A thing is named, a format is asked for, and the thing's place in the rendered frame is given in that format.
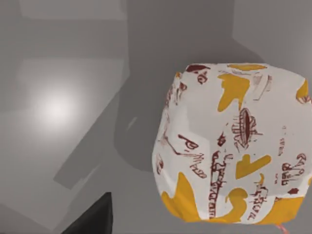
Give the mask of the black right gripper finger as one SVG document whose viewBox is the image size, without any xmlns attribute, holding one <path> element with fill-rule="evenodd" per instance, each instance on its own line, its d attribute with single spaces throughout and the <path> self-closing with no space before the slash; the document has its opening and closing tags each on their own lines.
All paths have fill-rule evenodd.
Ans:
<svg viewBox="0 0 312 234">
<path fill-rule="evenodd" d="M 106 192 L 61 234 L 113 234 L 112 193 Z"/>
</svg>

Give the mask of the white and yellow wrapped package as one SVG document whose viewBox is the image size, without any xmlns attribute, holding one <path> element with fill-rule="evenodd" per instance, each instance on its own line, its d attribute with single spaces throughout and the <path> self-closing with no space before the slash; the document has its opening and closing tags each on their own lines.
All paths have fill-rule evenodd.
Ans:
<svg viewBox="0 0 312 234">
<path fill-rule="evenodd" d="M 263 63 L 188 65 L 168 91 L 152 163 L 163 203 L 186 222 L 294 219 L 312 180 L 308 81 Z"/>
</svg>

